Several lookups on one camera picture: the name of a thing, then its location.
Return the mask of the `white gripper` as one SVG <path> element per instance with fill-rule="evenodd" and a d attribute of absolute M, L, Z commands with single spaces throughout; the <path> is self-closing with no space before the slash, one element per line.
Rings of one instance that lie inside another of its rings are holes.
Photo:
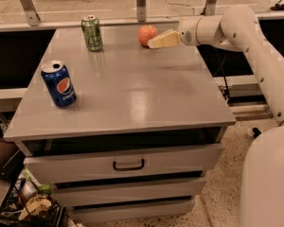
<path fill-rule="evenodd" d="M 197 25 L 198 17 L 184 18 L 179 22 L 178 30 L 168 29 L 158 36 L 148 41 L 148 47 L 151 49 L 172 47 L 182 42 L 185 45 L 198 45 Z"/>

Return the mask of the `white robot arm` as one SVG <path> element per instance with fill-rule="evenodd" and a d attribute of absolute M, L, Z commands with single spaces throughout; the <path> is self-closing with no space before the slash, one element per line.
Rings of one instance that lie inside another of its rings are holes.
<path fill-rule="evenodd" d="M 208 44 L 240 51 L 248 61 L 277 123 L 248 148 L 240 189 L 240 227 L 284 227 L 284 57 L 263 35 L 252 9 L 184 19 L 148 41 L 151 48 Z"/>

